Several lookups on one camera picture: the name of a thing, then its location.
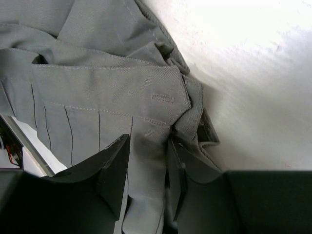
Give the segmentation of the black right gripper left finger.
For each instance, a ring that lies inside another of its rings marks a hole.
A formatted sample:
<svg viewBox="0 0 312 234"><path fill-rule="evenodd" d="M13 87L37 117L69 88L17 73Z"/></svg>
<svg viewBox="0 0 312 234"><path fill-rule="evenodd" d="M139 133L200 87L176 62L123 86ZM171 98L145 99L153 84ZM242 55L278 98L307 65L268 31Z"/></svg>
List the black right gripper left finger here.
<svg viewBox="0 0 312 234"><path fill-rule="evenodd" d="M54 176L0 172L3 234L111 234L119 220L130 137Z"/></svg>

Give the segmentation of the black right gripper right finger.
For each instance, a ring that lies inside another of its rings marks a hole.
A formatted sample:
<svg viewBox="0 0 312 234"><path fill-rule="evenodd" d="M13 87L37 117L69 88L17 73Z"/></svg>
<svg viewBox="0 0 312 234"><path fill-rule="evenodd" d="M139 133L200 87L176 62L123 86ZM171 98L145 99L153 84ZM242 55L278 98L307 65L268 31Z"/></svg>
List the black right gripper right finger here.
<svg viewBox="0 0 312 234"><path fill-rule="evenodd" d="M179 234L242 234L231 188L179 138L168 141L168 177L173 221Z"/></svg>

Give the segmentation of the grey pleated skirt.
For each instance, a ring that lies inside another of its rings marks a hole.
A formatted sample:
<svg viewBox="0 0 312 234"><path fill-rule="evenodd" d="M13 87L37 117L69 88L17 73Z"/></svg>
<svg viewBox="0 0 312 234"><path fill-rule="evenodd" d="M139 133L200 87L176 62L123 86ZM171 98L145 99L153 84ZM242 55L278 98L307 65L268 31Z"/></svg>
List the grey pleated skirt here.
<svg viewBox="0 0 312 234"><path fill-rule="evenodd" d="M119 234L162 234L166 147L218 143L202 84L139 0L3 0L0 112L36 130L66 167L131 138Z"/></svg>

